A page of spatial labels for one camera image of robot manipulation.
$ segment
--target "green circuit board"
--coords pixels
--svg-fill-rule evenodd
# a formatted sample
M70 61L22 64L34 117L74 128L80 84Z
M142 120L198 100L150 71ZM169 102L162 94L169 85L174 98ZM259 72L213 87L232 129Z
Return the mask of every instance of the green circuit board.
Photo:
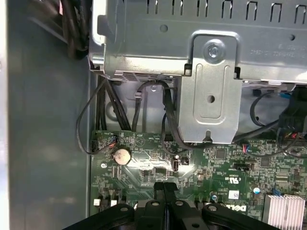
M223 202L228 208L259 220L266 194L278 191L307 196L307 160L283 154L253 158L244 154L238 145L218 145L183 153L178 171L174 172L174 156L163 151L160 134L95 131L92 148L106 146L114 135L118 136L118 144L92 157L91 215L108 208L112 202L134 206L138 200L153 199L155 182L176 183L177 198L192 200L199 209L209 202ZM277 151L274 141L251 139L247 142L250 153L263 155ZM165 143L168 148L177 149L175 142ZM292 149L306 155L304 145L297 142ZM128 165L120 166L112 159L112 153L118 148L130 150L132 159ZM101 203L94 205L95 199Z

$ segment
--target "screw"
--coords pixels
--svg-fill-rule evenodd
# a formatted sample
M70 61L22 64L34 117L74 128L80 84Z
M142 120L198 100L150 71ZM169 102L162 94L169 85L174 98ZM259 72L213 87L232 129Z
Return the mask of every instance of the screw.
M212 212L216 211L217 210L217 207L215 206L209 206L208 209Z
M150 88L151 88L151 90L152 90L153 92L156 92L156 91L157 91L157 86L156 86L156 85L152 85Z
M211 45L209 46L209 55L212 58L216 58L218 56L219 53L219 47L217 47L216 45Z
M106 163L101 163L100 167L101 167L102 169L105 169L105 168L107 168L107 164L106 164Z
M175 203L176 205L178 205L178 206L183 206L183 202L182 201L176 201L176 203Z

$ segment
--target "heatsink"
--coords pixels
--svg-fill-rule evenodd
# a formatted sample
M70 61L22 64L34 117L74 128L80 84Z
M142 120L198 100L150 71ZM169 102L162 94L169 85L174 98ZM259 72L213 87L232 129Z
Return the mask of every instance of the heatsink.
M267 195L264 201L262 221L282 230L301 230L305 200L288 195Z

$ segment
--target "ventilation slot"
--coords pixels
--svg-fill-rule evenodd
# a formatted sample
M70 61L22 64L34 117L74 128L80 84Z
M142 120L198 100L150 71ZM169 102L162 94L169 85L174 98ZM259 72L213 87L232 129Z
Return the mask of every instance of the ventilation slot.
M232 18L232 7L233 7L233 1L232 0L224 0L222 3L222 18L227 18L227 15L229 16L229 19Z
M205 16L208 17L208 0L206 0L206 5L205 5Z
M302 23L305 24L305 17L306 17L306 6L304 5L297 5L295 11L295 20L294 23Z
M172 2L172 15L174 15L175 12L175 0Z
M200 15L200 3L201 3L201 0L197 0L197 10L196 10L197 17Z
M257 19L257 8L258 3L256 1L248 1L246 7L246 20L250 18L255 21Z
M159 0L155 0L155 14L158 14L158 4Z
M149 14L149 1L150 0L147 0L147 14Z
M183 14L183 0L181 0L181 3L180 3L180 15L182 16Z
M271 18L270 22L279 22L282 17L282 4L281 3L272 3L271 6Z

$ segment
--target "white label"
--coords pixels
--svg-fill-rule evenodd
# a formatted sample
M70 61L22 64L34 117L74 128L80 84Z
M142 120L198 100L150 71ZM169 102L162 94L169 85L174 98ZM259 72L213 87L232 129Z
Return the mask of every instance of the white label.
M225 177L226 181L229 181L231 184L238 184L241 181L241 178L237 177Z
M228 195L228 199L238 200L239 199L239 194L240 194L240 191L230 190L229 191L229 195Z
M100 205L100 199L94 199L94 206Z
M230 208L234 211L241 211L241 212L246 212L246 206L245 205L226 205L227 208Z

